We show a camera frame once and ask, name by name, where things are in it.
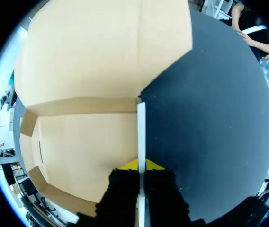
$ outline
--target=cardboard box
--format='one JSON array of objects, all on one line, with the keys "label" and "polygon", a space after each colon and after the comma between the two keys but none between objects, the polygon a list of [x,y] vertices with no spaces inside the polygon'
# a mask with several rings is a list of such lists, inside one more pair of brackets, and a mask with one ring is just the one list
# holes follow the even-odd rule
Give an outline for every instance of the cardboard box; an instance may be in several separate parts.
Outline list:
[{"label": "cardboard box", "polygon": [[45,197],[95,216],[112,169],[137,158],[137,98],[192,48],[184,0],[52,0],[15,68],[21,153]]}]

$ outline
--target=person's hand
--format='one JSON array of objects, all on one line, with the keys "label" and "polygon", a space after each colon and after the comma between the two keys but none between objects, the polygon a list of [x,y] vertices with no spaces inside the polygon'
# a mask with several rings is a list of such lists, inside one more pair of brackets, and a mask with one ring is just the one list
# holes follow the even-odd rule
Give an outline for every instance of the person's hand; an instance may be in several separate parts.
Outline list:
[{"label": "person's hand", "polygon": [[240,32],[240,31],[241,31],[240,28],[239,28],[239,25],[237,25],[237,24],[232,24],[231,27],[232,27],[234,30],[236,30],[237,32]]},{"label": "person's hand", "polygon": [[243,39],[246,41],[246,43],[249,46],[253,46],[254,45],[254,40],[251,39],[247,34],[245,34],[244,32],[241,32],[241,31],[238,31],[238,34],[243,37]]}]

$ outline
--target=black table surface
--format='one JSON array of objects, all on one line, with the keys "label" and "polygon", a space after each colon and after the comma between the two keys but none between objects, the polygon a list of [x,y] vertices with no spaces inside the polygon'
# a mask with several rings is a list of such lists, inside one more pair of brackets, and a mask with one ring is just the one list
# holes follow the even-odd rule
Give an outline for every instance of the black table surface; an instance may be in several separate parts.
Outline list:
[{"label": "black table surface", "polygon": [[[193,10],[191,19],[192,51],[141,95],[146,156],[175,171],[191,219],[209,222],[261,188],[269,167],[269,91],[259,63],[235,31]],[[13,132],[24,167],[23,114],[17,99]]]}]

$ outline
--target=person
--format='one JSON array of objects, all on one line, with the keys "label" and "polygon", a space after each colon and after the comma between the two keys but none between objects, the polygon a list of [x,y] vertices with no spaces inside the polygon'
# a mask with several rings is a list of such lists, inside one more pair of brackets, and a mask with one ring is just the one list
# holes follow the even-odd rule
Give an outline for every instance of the person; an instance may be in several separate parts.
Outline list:
[{"label": "person", "polygon": [[269,54],[269,31],[264,29],[251,34],[245,34],[242,30],[262,24],[262,20],[243,3],[238,2],[231,11],[232,19],[221,20],[231,26],[251,47],[257,59]]}]

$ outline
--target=cardboard flap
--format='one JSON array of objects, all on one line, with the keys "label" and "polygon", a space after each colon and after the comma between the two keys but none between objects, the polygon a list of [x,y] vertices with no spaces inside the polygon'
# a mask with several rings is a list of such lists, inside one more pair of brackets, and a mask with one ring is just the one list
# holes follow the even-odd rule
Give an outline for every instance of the cardboard flap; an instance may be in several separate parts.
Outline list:
[{"label": "cardboard flap", "polygon": [[33,111],[26,109],[22,118],[20,133],[31,137],[34,132],[37,119],[37,114],[35,114]]},{"label": "cardboard flap", "polygon": [[186,0],[52,0],[30,24],[15,88],[25,107],[137,97],[191,48]]},{"label": "cardboard flap", "polygon": [[39,116],[98,113],[136,113],[139,98],[70,98],[30,106]]},{"label": "cardboard flap", "polygon": [[36,166],[27,173],[39,192],[43,191],[43,189],[48,185],[47,181],[43,177],[40,167]]},{"label": "cardboard flap", "polygon": [[47,185],[41,193],[60,207],[72,213],[82,213],[91,217],[96,216],[96,203],[80,199],[68,193]]}]

